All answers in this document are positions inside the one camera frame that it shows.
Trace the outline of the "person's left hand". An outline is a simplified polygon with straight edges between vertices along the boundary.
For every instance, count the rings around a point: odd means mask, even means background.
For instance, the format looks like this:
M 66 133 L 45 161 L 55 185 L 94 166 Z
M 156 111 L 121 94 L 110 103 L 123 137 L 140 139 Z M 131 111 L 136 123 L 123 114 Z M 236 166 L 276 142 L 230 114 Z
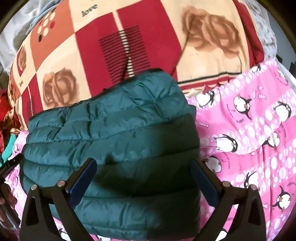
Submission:
M 1 227 L 8 233 L 18 237 L 20 232 L 20 218 L 15 211 L 17 200 L 11 193 L 11 188 L 1 178 Z

